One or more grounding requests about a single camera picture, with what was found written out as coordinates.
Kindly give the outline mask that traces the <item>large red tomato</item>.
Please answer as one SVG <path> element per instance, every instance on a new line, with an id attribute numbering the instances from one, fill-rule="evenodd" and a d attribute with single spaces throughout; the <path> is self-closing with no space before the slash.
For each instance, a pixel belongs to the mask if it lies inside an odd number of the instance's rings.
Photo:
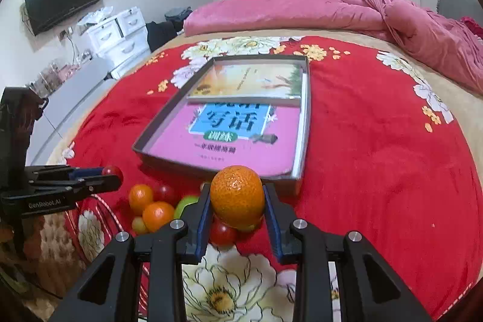
<path id="1" fill-rule="evenodd" d="M 102 169 L 101 174 L 103 176 L 116 176 L 118 178 L 120 184 L 123 183 L 123 172 L 117 166 L 114 166 L 114 165 L 105 166 Z"/>

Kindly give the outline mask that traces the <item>large orange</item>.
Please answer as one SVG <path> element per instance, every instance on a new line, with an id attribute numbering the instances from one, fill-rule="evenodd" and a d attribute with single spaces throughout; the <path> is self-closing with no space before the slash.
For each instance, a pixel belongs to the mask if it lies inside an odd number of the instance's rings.
<path id="1" fill-rule="evenodd" d="M 153 190 L 149 185 L 137 184 L 129 191 L 129 206 L 136 216 L 141 216 L 147 205 L 153 202 Z"/>

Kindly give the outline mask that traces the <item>medium orange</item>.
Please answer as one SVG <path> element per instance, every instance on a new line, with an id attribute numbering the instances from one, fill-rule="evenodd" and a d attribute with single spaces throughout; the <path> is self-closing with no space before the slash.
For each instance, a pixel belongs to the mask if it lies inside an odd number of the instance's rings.
<path id="1" fill-rule="evenodd" d="M 144 208 L 142 219 L 147 230 L 154 233 L 174 219 L 174 207 L 166 202 L 150 203 Z"/>

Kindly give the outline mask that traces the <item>dark red cherry tomato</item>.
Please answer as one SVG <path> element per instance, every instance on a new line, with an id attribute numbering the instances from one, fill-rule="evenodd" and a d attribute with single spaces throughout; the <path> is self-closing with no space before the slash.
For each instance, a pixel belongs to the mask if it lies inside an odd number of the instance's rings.
<path id="1" fill-rule="evenodd" d="M 165 202 L 175 207 L 178 203 L 178 195 L 169 186 L 162 185 L 154 189 L 153 200 L 155 202 Z"/>

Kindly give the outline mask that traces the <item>elongated green fruit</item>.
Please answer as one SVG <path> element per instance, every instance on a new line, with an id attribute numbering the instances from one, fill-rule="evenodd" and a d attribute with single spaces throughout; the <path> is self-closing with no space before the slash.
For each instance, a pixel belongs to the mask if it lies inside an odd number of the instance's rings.
<path id="1" fill-rule="evenodd" d="M 196 195 L 187 195 L 183 197 L 177 204 L 175 210 L 174 210 L 174 219 L 180 219 L 181 216 L 183 215 L 184 209 L 186 209 L 187 206 L 190 206 L 192 204 L 196 204 L 199 200 L 199 197 Z"/>

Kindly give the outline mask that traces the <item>small orange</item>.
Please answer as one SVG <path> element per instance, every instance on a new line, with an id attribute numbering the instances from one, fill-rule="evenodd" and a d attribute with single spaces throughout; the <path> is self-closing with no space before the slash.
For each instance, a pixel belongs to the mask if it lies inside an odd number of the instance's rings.
<path id="1" fill-rule="evenodd" d="M 260 224 L 265 199 L 262 181 L 251 168 L 234 165 L 219 171 L 210 184 L 210 202 L 221 222 L 239 231 Z"/>

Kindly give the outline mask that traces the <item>small yellow-green fruit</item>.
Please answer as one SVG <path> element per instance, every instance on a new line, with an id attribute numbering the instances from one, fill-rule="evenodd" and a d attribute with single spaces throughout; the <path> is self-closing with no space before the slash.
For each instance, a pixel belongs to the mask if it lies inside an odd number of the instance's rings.
<path id="1" fill-rule="evenodd" d="M 142 217 L 135 217 L 132 221 L 131 227 L 136 235 L 147 234 L 149 232 Z"/>

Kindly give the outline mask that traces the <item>white drawer cabinet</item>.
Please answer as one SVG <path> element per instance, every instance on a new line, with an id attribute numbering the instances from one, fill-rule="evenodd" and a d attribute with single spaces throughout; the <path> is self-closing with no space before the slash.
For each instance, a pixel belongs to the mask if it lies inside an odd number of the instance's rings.
<path id="1" fill-rule="evenodd" d="M 89 27 L 81 36 L 84 48 L 109 65 L 108 74 L 121 79 L 152 53 L 139 7 L 131 7 Z"/>

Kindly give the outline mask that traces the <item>small red tomato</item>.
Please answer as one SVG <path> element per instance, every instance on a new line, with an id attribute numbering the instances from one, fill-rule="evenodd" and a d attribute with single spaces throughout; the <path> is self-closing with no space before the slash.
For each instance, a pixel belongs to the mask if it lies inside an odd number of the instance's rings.
<path id="1" fill-rule="evenodd" d="M 229 248 L 237 240 L 237 230 L 214 217 L 210 227 L 210 242 L 219 248 Z"/>

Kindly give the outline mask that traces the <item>grey cardboard tray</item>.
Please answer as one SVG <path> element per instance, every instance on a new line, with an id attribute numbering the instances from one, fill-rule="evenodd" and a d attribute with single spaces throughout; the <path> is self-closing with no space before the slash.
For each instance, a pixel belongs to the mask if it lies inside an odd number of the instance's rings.
<path id="1" fill-rule="evenodd" d="M 279 194 L 297 195 L 309 124 L 306 56 L 221 56 L 183 84 L 133 151 L 151 167 L 205 180 L 229 166 L 249 167 Z"/>

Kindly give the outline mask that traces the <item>black bag on floor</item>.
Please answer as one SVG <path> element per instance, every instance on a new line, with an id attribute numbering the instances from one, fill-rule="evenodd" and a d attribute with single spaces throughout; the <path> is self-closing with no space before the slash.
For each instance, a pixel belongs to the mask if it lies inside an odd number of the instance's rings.
<path id="1" fill-rule="evenodd" d="M 151 52 L 173 40 L 183 30 L 184 21 L 192 14 L 192 7 L 175 7 L 165 13 L 165 21 L 146 24 L 147 43 Z"/>

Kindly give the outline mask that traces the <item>pink chinese workbook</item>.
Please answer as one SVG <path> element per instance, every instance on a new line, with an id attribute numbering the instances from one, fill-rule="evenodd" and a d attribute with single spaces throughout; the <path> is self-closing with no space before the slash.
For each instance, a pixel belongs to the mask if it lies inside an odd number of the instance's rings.
<path id="1" fill-rule="evenodd" d="M 261 177 L 291 172 L 300 110 L 261 104 L 182 105 L 163 121 L 143 152 L 215 172 L 233 165 Z"/>

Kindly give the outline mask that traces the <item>yellow picture book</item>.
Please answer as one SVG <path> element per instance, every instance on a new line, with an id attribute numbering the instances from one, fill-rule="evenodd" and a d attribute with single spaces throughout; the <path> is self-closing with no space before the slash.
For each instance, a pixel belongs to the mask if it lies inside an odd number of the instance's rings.
<path id="1" fill-rule="evenodd" d="M 300 105 L 302 68 L 294 64 L 216 63 L 187 95 L 192 103 Z"/>

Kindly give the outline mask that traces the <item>red garment by pillow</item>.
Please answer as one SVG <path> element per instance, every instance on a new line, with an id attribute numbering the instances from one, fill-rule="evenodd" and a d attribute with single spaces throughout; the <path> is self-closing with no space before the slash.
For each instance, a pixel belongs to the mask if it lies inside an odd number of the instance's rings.
<path id="1" fill-rule="evenodd" d="M 464 16 L 460 21 L 476 36 L 483 39 L 483 28 L 469 16 Z"/>

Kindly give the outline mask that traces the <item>grey headboard cushion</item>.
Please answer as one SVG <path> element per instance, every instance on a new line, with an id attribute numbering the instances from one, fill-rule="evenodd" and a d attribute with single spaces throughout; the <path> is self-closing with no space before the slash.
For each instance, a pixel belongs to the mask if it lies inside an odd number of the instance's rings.
<path id="1" fill-rule="evenodd" d="M 482 25 L 483 11 L 478 0 L 438 0 L 436 11 L 448 19 L 461 20 L 470 17 Z"/>

